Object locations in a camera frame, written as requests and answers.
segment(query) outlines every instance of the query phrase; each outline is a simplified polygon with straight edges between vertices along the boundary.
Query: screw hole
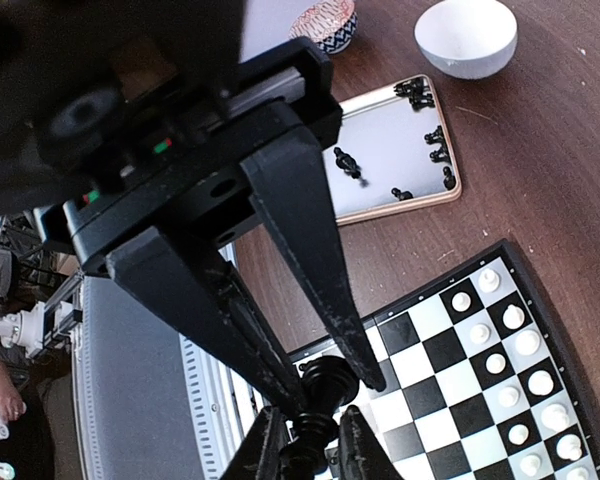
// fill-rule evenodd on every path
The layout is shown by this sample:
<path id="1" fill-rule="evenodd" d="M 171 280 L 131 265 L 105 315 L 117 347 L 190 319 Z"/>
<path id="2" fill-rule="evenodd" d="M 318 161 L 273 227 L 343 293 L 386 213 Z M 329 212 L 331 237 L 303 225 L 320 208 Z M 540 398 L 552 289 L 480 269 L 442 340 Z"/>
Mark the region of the screw hole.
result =
<path id="1" fill-rule="evenodd" d="M 223 195 L 226 195 L 231 190 L 233 190 L 233 187 L 236 186 L 236 183 L 237 182 L 233 179 L 225 180 L 224 182 L 220 182 L 218 185 L 213 187 L 213 190 L 211 190 L 211 196 L 213 198 L 218 198 Z"/>

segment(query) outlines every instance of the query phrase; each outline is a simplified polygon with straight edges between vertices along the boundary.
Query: chessboard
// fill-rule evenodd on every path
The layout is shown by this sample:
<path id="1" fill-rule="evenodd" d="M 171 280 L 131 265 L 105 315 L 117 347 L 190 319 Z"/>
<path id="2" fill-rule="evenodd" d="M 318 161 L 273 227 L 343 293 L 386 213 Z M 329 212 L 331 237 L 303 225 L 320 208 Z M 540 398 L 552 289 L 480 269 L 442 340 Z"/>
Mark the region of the chessboard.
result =
<path id="1" fill-rule="evenodd" d="M 600 479 L 586 379 L 508 242 L 364 322 L 387 388 L 361 383 L 352 403 L 403 478 Z M 327 339 L 291 359 L 301 372 L 322 355 L 341 356 Z M 316 478 L 338 478 L 337 449 Z"/>

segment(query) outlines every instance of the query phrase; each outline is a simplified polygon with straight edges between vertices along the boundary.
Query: green light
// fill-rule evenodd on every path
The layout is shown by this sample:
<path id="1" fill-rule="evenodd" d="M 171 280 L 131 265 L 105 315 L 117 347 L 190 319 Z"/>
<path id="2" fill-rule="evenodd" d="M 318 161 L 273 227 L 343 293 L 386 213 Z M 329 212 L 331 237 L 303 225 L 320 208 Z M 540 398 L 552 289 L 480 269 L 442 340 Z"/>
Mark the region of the green light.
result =
<path id="1" fill-rule="evenodd" d="M 173 145 L 171 139 L 165 138 L 162 142 L 153 147 L 153 153 L 155 153 L 156 155 L 160 155 L 161 153 L 166 152 L 171 145 Z"/>

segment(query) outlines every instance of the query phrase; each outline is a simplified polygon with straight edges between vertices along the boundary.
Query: white bowl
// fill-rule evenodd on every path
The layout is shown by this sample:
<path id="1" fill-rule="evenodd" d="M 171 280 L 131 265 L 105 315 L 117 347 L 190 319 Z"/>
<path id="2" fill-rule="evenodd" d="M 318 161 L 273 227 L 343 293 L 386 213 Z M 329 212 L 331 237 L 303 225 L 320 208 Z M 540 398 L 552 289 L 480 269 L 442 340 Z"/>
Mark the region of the white bowl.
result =
<path id="1" fill-rule="evenodd" d="M 309 37 L 328 54 L 349 46 L 358 27 L 353 0 L 322 0 L 300 15 L 289 37 Z"/>
<path id="2" fill-rule="evenodd" d="M 444 73 L 475 80 L 502 70 L 518 43 L 513 12 L 496 0 L 444 0 L 415 28 L 425 57 Z"/>

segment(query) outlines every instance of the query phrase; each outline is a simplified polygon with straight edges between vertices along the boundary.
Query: patterned bowl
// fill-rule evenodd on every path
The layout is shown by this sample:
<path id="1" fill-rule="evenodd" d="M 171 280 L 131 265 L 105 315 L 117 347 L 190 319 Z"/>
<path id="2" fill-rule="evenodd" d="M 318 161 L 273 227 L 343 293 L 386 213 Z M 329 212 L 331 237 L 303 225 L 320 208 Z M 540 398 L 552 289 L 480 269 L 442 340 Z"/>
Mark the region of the patterned bowl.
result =
<path id="1" fill-rule="evenodd" d="M 296 19 L 289 37 L 309 37 L 322 51 L 334 54 L 349 46 L 357 26 L 353 0 L 322 0 Z"/>

